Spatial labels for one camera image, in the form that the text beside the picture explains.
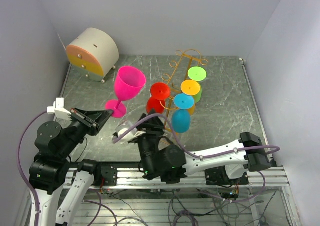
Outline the pink plastic wine glass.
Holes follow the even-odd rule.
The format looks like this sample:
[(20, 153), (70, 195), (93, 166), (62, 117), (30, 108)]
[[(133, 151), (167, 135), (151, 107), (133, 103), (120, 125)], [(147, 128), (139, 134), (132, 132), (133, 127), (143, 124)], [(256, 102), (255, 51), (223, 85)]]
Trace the pink plastic wine glass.
[(110, 100), (105, 104), (106, 110), (112, 110), (112, 117), (122, 118), (126, 114), (124, 101), (135, 98), (146, 84), (146, 77), (142, 71), (132, 66), (123, 66), (118, 70), (114, 82), (117, 100)]

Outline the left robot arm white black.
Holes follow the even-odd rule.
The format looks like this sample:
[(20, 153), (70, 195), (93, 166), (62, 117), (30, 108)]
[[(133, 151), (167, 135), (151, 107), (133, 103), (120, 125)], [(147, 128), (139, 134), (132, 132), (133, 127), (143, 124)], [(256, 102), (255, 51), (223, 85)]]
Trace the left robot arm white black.
[(47, 121), (37, 130), (35, 146), (39, 152), (29, 169), (32, 196), (31, 223), (39, 226), (71, 226), (76, 212), (91, 185), (102, 180), (101, 163), (83, 159), (77, 163), (75, 178), (63, 202), (59, 202), (67, 172), (72, 166), (70, 153), (87, 135), (96, 136), (113, 110), (66, 110), (50, 106), (47, 113), (70, 120), (63, 128), (57, 121)]

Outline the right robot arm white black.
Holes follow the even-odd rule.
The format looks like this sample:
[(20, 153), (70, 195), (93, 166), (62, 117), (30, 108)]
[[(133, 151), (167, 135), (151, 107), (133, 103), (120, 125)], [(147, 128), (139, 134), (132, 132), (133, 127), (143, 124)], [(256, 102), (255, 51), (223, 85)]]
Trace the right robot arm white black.
[(223, 167), (220, 178), (231, 184), (244, 172), (272, 166), (260, 138), (250, 132), (243, 132), (239, 139), (219, 147), (188, 151), (164, 135), (159, 113), (143, 114), (134, 129), (140, 133), (134, 142), (138, 144), (143, 178), (147, 180), (159, 177), (167, 184), (175, 184), (199, 171)]

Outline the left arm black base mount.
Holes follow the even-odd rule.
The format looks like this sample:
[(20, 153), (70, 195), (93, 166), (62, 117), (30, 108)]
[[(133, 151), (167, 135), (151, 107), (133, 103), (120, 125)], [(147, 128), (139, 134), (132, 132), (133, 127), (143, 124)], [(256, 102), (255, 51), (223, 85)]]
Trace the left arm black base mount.
[(115, 186), (118, 180), (118, 170), (114, 164), (108, 162), (101, 162), (100, 170), (98, 170), (97, 177), (93, 185), (100, 186)]

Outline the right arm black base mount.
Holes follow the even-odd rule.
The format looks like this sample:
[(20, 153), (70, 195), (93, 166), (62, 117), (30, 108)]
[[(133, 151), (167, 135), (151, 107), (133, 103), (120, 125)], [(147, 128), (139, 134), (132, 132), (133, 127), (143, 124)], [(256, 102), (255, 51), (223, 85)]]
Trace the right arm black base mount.
[(207, 185), (216, 185), (224, 188), (230, 188), (233, 185), (248, 185), (248, 175), (246, 172), (242, 174), (241, 177), (230, 179), (227, 176), (225, 166), (215, 167), (206, 169), (205, 171), (205, 180)]

